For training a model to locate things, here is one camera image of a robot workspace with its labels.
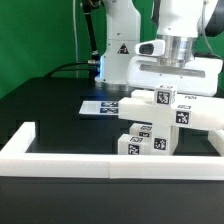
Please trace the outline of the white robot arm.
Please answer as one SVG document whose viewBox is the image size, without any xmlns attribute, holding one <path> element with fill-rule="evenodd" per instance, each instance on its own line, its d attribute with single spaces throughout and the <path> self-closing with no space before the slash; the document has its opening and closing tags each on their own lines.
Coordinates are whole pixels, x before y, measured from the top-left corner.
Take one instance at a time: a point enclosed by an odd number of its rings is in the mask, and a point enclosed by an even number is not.
<svg viewBox="0 0 224 224">
<path fill-rule="evenodd" d="M 106 10 L 106 51 L 97 51 L 91 12 Z M 180 93 L 213 96 L 223 60 L 194 51 L 196 40 L 224 32 L 224 0 L 153 0 L 156 38 L 140 40 L 141 15 L 132 0 L 82 0 L 93 58 L 95 83 L 108 89 L 153 89 L 175 85 Z"/>
</svg>

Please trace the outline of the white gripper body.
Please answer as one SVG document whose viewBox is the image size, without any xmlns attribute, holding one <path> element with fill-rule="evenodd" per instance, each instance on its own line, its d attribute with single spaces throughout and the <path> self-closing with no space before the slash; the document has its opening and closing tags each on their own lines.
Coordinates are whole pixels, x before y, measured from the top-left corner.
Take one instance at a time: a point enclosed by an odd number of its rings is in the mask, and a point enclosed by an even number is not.
<svg viewBox="0 0 224 224">
<path fill-rule="evenodd" d="M 143 89 L 176 85 L 178 93 L 214 96 L 222 66 L 222 60 L 215 58 L 196 57 L 180 68 L 162 66 L 156 58 L 135 56 L 128 66 L 127 84 Z"/>
</svg>

